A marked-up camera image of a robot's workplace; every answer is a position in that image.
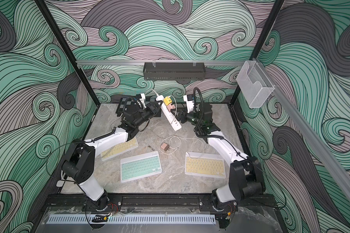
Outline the white power strip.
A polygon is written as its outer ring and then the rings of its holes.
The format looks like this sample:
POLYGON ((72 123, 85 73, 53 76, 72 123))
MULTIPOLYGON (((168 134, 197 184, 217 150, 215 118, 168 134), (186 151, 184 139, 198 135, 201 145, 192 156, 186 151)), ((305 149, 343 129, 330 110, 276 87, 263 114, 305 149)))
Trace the white power strip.
POLYGON ((178 120, 176 119, 176 117, 174 116, 174 114, 172 112, 168 111, 167 106, 163 103, 164 98, 165 97, 163 97, 162 95, 159 95, 156 97, 156 100, 162 101, 162 105, 160 106, 162 112, 166 116, 167 120, 169 121, 169 123, 172 126, 172 128, 174 129, 174 131, 178 131, 181 129, 181 125, 178 122, 178 120))

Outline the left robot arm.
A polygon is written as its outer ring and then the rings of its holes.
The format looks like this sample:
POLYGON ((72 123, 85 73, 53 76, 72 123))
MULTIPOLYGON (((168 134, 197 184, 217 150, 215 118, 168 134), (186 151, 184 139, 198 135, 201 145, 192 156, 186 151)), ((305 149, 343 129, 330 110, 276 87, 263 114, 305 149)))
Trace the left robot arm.
POLYGON ((161 111, 162 104, 163 101, 159 100, 146 105, 124 105, 119 126, 87 141, 74 140, 63 155, 61 170, 80 187, 96 210, 105 210, 109 202, 106 190, 94 176, 96 157, 116 145, 132 140, 140 131, 139 127, 161 111))

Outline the green wireless keyboard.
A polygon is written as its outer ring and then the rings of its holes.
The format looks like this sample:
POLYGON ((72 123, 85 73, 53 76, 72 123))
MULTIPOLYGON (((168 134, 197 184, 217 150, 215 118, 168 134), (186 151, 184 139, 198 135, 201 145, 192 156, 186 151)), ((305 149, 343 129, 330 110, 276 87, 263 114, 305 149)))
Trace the green wireless keyboard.
POLYGON ((120 167, 122 183, 162 173, 158 151, 123 158, 120 167))

